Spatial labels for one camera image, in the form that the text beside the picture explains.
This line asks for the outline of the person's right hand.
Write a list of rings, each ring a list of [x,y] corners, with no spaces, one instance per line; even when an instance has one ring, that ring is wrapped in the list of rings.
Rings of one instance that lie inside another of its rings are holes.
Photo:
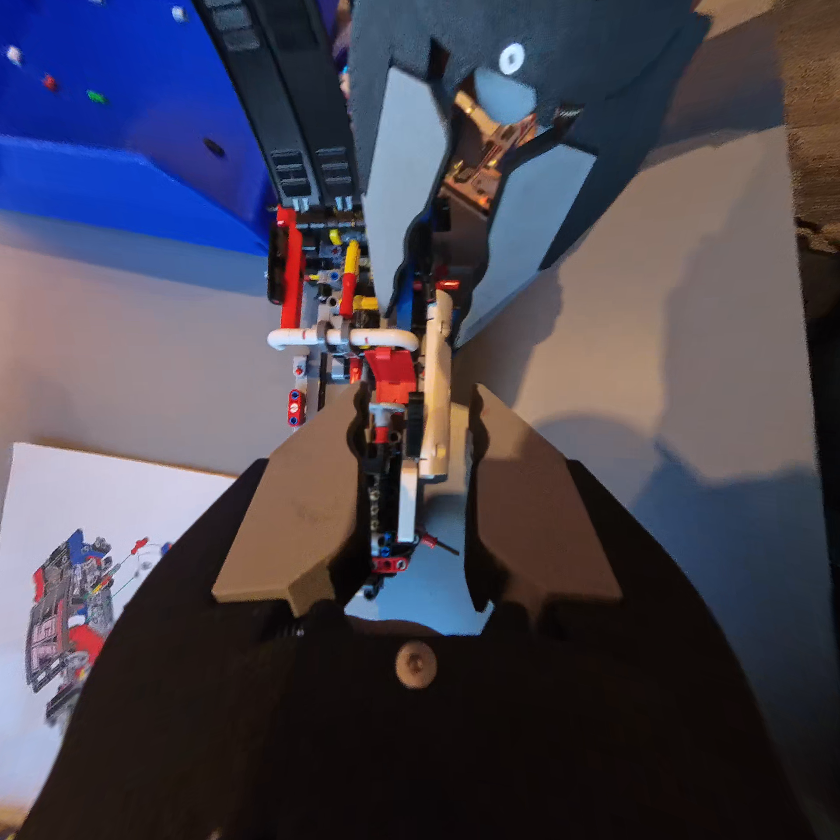
[[[497,71],[478,67],[473,80],[479,106],[498,124],[518,123],[537,107],[537,93],[531,86]]]

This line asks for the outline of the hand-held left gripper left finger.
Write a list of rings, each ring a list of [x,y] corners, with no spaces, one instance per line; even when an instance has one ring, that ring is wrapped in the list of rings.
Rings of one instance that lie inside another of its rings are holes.
[[[219,571],[219,603],[282,601],[294,617],[341,606],[366,580],[366,503],[357,433],[366,385],[345,388],[268,458]]]

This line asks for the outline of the scattered small brick pieces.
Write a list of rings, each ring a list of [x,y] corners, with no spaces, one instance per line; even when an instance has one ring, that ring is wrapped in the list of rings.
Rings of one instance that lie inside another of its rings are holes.
[[[2,134],[156,154],[234,94],[192,2],[1,2]]]

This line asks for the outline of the grey desk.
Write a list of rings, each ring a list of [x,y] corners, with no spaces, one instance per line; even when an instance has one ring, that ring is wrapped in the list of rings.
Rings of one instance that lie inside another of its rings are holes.
[[[820,838],[838,668],[772,2],[705,2],[665,144],[571,255],[456,358],[687,572]],[[288,435],[265,262],[2,212],[13,442],[237,474]]]

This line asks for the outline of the white blue brick panel assembly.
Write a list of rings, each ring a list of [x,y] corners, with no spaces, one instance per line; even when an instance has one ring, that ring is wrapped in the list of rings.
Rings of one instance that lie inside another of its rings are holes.
[[[427,485],[448,478],[452,380],[451,331],[459,313],[460,281],[415,279],[411,331],[418,339],[415,384],[407,398],[398,494],[396,539],[415,545],[423,536],[420,509]]]

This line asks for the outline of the holographic sticker sheet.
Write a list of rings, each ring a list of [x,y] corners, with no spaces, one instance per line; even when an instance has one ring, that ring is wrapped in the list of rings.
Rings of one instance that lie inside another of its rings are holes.
[[[457,92],[453,114],[457,141],[443,188],[488,216],[501,183],[501,167],[513,151],[535,137],[535,118],[496,122],[466,90]]]

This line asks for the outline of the blue plastic bin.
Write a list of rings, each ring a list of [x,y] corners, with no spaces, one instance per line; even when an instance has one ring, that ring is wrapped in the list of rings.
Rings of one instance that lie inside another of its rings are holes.
[[[5,135],[1,112],[2,209],[265,256],[275,200],[220,61],[237,108],[200,142],[156,154]]]

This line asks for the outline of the open instruction booklet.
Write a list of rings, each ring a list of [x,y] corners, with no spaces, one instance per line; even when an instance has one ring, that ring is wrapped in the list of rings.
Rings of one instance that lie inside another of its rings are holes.
[[[23,817],[105,641],[231,476],[15,443],[2,508],[1,793]]]

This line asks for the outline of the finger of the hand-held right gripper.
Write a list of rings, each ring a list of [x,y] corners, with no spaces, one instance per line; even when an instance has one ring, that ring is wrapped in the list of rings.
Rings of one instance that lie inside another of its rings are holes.
[[[486,268],[454,347],[472,340],[540,273],[596,159],[561,140],[531,140],[511,156],[488,221]]]
[[[437,194],[449,148],[448,118],[433,87],[391,67],[362,195],[374,293],[384,317],[398,295],[411,230]]]

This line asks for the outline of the toy brick vehicle model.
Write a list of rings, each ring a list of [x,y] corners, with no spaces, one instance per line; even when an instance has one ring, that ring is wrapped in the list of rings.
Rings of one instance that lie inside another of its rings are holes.
[[[380,313],[371,275],[353,138],[346,48],[331,53],[319,2],[200,2],[199,15],[244,107],[276,193],[269,227],[267,297],[294,349],[288,424],[302,427],[326,404],[328,383],[367,385],[362,461],[371,543],[360,590],[373,601],[405,572],[419,545],[396,539],[407,398],[418,339],[411,331],[413,282],[432,276],[431,230],[416,224],[417,256],[398,278],[405,298]]]

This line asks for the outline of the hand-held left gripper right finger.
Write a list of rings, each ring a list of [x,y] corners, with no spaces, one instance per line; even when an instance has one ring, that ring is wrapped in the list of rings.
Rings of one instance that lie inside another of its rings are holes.
[[[621,585],[568,459],[482,384],[469,401],[465,582],[478,613],[511,602],[614,605]]]

